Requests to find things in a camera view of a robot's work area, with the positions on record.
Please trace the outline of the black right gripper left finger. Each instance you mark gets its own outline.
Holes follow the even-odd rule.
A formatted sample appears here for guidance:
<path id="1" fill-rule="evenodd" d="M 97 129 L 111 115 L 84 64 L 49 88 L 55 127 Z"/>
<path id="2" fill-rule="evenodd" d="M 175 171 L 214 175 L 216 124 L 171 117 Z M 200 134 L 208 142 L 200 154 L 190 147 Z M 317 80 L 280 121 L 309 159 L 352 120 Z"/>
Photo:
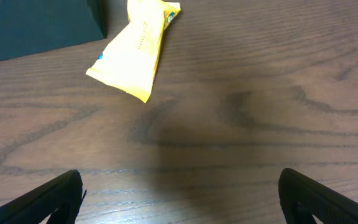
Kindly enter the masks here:
<path id="1" fill-rule="evenodd" d="M 86 195 L 81 175 L 69 170 L 0 207 L 0 224 L 74 224 Z"/>

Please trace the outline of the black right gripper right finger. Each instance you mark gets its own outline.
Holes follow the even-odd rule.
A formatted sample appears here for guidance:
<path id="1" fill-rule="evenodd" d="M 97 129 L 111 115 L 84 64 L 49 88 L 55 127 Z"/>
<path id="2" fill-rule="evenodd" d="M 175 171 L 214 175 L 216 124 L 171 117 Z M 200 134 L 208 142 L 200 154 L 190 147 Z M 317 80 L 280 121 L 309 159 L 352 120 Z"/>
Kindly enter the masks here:
<path id="1" fill-rule="evenodd" d="M 278 180 L 280 205 L 287 224 L 358 224 L 358 203 L 291 169 Z"/>

